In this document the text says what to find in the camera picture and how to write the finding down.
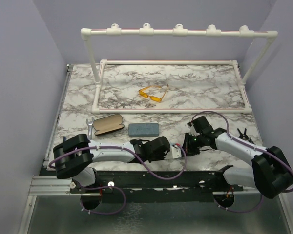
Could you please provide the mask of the blue-grey glasses case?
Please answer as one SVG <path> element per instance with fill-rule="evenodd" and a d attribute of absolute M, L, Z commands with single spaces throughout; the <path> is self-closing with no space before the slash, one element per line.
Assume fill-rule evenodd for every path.
<path fill-rule="evenodd" d="M 160 128 L 158 123 L 130 123 L 128 135 L 130 137 L 158 137 Z"/>

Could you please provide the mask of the black glasses case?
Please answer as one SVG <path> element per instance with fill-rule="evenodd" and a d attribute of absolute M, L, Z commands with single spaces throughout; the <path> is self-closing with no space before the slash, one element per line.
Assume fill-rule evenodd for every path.
<path fill-rule="evenodd" d="M 115 114 L 97 119 L 93 122 L 95 135 L 105 135 L 123 129 L 123 117 L 120 114 Z"/>

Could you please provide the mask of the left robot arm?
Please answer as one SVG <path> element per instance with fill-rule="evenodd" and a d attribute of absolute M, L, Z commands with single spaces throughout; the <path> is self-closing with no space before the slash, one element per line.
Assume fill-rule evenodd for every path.
<path fill-rule="evenodd" d="M 89 164 L 108 161 L 141 164 L 164 160 L 171 147 L 172 144 L 164 136 L 152 141 L 134 139 L 112 145 L 89 140 L 85 134 L 78 134 L 53 148 L 54 160 L 49 163 L 49 167 L 56 170 L 58 179 L 72 178 L 90 193 L 97 189 L 98 180 Z"/>

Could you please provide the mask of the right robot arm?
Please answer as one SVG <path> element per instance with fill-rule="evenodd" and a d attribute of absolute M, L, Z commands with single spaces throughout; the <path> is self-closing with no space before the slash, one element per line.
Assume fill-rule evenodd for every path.
<path fill-rule="evenodd" d="M 183 149 L 187 155 L 197 155 L 202 147 L 226 152 L 247 163 L 250 168 L 226 169 L 214 179 L 215 187 L 225 191 L 231 185 L 256 188 L 266 198 L 293 190 L 293 170 L 282 150 L 276 146 L 265 148 L 233 136 L 228 128 L 213 129 L 201 116 L 188 123 Z"/>

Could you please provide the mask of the orange plastic sunglasses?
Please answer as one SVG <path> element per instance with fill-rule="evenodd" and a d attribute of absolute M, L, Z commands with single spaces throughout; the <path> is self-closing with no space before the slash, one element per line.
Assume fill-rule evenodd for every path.
<path fill-rule="evenodd" d="M 165 95 L 166 95 L 166 93 L 168 91 L 169 86 L 167 85 L 165 87 L 165 92 L 161 97 L 152 96 L 152 95 L 149 95 L 148 93 L 145 92 L 145 90 L 150 89 L 150 88 L 162 88 L 162 86 L 160 86 L 160 85 L 150 85 L 150 86 L 144 87 L 144 88 L 138 90 L 139 95 L 144 97 L 144 98 L 149 98 L 152 101 L 160 103 L 160 102 L 163 101 L 163 99 L 164 99 L 164 97 L 165 97 Z"/>

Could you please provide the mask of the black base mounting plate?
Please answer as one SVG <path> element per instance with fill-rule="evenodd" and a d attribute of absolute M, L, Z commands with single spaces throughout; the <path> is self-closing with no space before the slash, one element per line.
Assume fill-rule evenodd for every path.
<path fill-rule="evenodd" d="M 158 179 L 147 171 L 98 171 L 96 183 L 89 190 L 77 182 L 69 185 L 69 195 L 80 197 L 82 203 L 91 208 L 99 204 L 112 203 L 164 203 L 164 202 L 213 202 L 213 193 L 233 201 L 232 192 L 242 191 L 238 185 L 229 185 L 224 169 L 218 171 L 185 171 L 174 180 L 167 177 L 175 173 L 158 172 Z M 55 172 L 42 170 L 39 176 L 55 176 Z"/>

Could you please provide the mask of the black tool right edge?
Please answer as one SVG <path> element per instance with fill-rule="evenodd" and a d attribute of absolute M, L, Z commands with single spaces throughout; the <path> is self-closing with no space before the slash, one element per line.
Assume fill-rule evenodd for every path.
<path fill-rule="evenodd" d="M 254 144 L 252 138 L 247 135 L 247 128 L 245 128 L 243 132 L 239 128 L 237 128 L 237 130 L 239 132 L 239 138 L 240 139 L 242 139 L 244 141 L 247 141 L 247 142 L 249 142 L 251 144 Z"/>

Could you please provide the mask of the silver wrench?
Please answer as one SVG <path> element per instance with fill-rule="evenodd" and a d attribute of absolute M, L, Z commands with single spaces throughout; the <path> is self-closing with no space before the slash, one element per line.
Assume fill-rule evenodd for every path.
<path fill-rule="evenodd" d="M 87 130 L 87 137 L 89 140 L 92 139 L 92 130 L 93 130 L 93 122 L 95 121 L 95 119 L 92 117 L 91 120 L 86 119 L 86 124 L 88 126 L 88 130 Z"/>

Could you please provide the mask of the white PVC pipe rack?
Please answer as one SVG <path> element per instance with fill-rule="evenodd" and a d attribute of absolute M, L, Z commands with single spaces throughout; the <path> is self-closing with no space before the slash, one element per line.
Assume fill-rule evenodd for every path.
<path fill-rule="evenodd" d="M 180 108 L 168 108 L 168 109 L 116 109 L 116 108 L 100 108 L 99 107 L 99 96 L 102 90 L 104 67 L 106 65 L 231 65 L 236 74 L 238 81 L 239 91 L 244 102 L 243 108 L 218 108 L 215 109 L 219 113 L 252 113 L 251 105 L 246 94 L 245 84 L 252 72 L 263 58 L 266 51 L 269 49 L 271 44 L 278 37 L 277 31 L 254 31 L 250 30 L 248 26 L 243 25 L 237 31 L 223 31 L 217 29 L 215 25 L 211 24 L 205 30 L 189 30 L 185 29 L 182 24 L 177 24 L 173 29 L 154 29 L 149 23 L 144 23 L 139 29 L 122 29 L 118 24 L 114 23 L 110 28 L 107 29 L 90 29 L 83 28 L 80 31 L 82 40 L 84 41 L 92 72 L 94 75 L 95 83 L 95 96 L 91 111 L 94 114 L 197 114 L 200 112 L 207 113 L 209 109 L 180 109 Z M 103 59 L 100 61 L 100 66 L 96 66 L 94 51 L 92 43 L 90 41 L 92 36 L 123 36 L 123 35 L 139 35 L 143 37 L 151 36 L 174 36 L 174 37 L 237 37 L 237 38 L 265 38 L 266 43 L 261 49 L 256 60 L 252 63 L 250 68 L 247 70 L 244 76 L 241 75 L 238 63 L 236 60 L 108 60 Z"/>

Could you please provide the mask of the aluminium extrusion rail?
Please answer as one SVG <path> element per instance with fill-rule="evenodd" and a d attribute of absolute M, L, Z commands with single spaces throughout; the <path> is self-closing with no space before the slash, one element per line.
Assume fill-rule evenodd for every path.
<path fill-rule="evenodd" d="M 64 196 L 69 195 L 71 179 L 57 179 L 55 176 L 34 176 L 30 196 Z"/>

